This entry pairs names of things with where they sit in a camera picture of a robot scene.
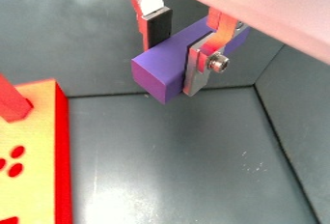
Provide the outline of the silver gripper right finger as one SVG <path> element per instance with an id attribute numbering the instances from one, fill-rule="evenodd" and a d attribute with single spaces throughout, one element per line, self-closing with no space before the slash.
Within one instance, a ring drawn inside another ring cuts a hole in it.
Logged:
<path id="1" fill-rule="evenodd" d="M 210 73 L 222 73 L 229 54 L 245 43 L 250 27 L 216 8 L 209 9 L 206 26 L 212 29 L 189 47 L 184 93 L 192 97 L 206 85 Z"/>

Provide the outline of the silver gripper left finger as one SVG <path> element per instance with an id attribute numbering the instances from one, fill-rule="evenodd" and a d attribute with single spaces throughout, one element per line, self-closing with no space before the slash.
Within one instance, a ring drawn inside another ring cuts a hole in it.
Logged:
<path id="1" fill-rule="evenodd" d="M 172 35 L 173 9 L 165 0 L 130 0 L 135 13 L 138 30 L 143 39 L 143 50 L 149 50 Z"/>

